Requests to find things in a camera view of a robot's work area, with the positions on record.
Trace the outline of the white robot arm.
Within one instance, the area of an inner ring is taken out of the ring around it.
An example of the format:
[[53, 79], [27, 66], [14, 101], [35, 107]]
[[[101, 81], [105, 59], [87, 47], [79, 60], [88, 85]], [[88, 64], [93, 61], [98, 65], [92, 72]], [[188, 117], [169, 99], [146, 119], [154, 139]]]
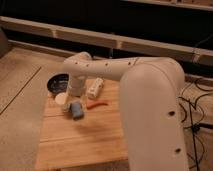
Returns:
[[130, 171], [189, 171], [178, 96], [185, 75], [168, 57], [93, 60], [86, 52], [63, 63], [68, 92], [80, 96], [88, 77], [119, 82], [119, 111]]

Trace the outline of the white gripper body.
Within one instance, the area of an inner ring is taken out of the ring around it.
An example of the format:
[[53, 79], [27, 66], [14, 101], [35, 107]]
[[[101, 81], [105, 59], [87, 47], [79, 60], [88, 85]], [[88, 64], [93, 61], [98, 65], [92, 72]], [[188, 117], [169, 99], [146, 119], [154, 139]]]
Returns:
[[85, 77], [70, 77], [67, 85], [67, 103], [76, 102], [82, 99], [86, 92]]

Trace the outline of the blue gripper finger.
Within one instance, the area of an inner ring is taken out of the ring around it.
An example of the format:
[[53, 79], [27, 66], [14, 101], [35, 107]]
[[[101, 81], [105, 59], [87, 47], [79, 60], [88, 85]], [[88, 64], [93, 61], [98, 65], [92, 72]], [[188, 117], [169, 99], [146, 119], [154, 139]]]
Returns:
[[84, 117], [84, 111], [80, 102], [74, 102], [70, 106], [72, 117], [74, 120]]

